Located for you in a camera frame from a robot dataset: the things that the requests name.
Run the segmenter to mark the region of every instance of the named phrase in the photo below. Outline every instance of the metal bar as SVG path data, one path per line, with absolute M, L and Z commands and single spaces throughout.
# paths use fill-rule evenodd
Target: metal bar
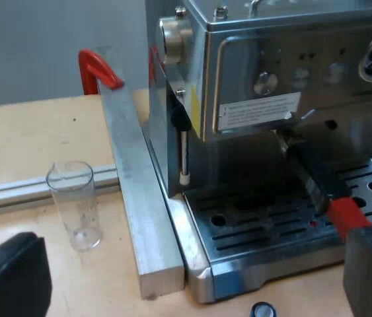
M 106 61 L 124 78 L 114 62 Z M 136 259 L 141 297 L 180 291 L 184 288 L 184 264 L 161 188 L 127 86 L 109 90 L 99 85 L 112 151 L 116 158 L 131 244 Z
M 93 168 L 98 195 L 119 190 L 115 165 Z M 0 213 L 52 203 L 45 176 L 0 185 Z
M 181 131 L 181 171 L 188 174 L 188 131 Z

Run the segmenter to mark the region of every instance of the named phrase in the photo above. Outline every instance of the clear plastic cup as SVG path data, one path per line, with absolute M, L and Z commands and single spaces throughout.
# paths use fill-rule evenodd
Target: clear plastic cup
M 71 245 L 90 250 L 102 238 L 99 225 L 93 169 L 84 162 L 56 162 L 46 182 L 61 215 Z

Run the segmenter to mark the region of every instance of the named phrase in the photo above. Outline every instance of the screw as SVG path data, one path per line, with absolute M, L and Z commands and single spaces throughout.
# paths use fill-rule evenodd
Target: screw
M 175 92 L 175 95 L 177 98 L 184 98 L 184 94 L 186 93 L 186 90 L 184 88 L 177 89 Z
M 177 8 L 175 8 L 175 17 L 177 19 L 185 18 L 186 15 L 187 15 L 187 10 L 185 7 L 178 6 Z
M 228 17 L 228 8 L 226 5 L 218 7 L 213 12 L 213 16 L 218 19 L 224 19 Z

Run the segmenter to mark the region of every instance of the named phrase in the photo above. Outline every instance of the button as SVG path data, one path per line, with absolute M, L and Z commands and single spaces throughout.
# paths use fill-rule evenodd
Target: button
M 278 85 L 278 78 L 275 74 L 264 71 L 259 74 L 257 82 L 254 84 L 253 89 L 256 94 L 266 96 L 275 91 Z
M 303 90 L 309 84 L 311 73 L 306 67 L 299 67 L 295 70 L 292 86 L 294 89 Z
M 267 302 L 259 302 L 253 307 L 253 314 L 250 317 L 276 317 L 276 311 Z
M 343 82 L 347 73 L 347 66 L 344 63 L 333 63 L 328 67 L 328 75 L 325 77 L 325 83 L 330 86 L 336 86 Z

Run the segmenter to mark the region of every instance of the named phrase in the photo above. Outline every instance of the drip tray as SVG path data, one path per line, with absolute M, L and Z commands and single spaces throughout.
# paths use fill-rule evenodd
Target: drip tray
M 339 170 L 337 175 L 372 221 L 372 161 Z M 217 299 L 343 259 L 336 229 L 325 215 L 316 212 L 301 188 L 290 193 L 290 187 L 269 192 L 229 186 L 190 190 L 184 195 L 211 265 Z M 337 246 L 334 254 L 323 252 Z M 286 258 L 294 260 L 281 264 Z

